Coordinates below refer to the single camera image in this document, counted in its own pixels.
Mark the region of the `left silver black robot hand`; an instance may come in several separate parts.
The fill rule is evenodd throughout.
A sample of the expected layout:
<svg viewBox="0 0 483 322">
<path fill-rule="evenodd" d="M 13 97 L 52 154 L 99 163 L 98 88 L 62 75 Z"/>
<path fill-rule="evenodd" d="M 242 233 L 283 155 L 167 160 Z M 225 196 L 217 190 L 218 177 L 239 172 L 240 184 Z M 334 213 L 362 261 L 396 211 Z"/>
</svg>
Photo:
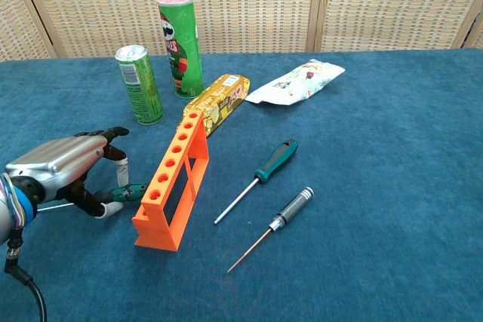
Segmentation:
<svg viewBox="0 0 483 322">
<path fill-rule="evenodd" d="M 34 208 L 65 199 L 88 215 L 104 219 L 119 212 L 123 203 L 112 197 L 98 199 L 86 190 L 84 182 L 88 171 L 101 158 L 106 158 L 118 168 L 118 184 L 128 183 L 124 173 L 127 155 L 111 144 L 117 136 L 128 134 L 129 130 L 124 127 L 112 127 L 57 138 L 11 161 L 5 172 L 17 195 L 25 196 Z"/>
</svg>

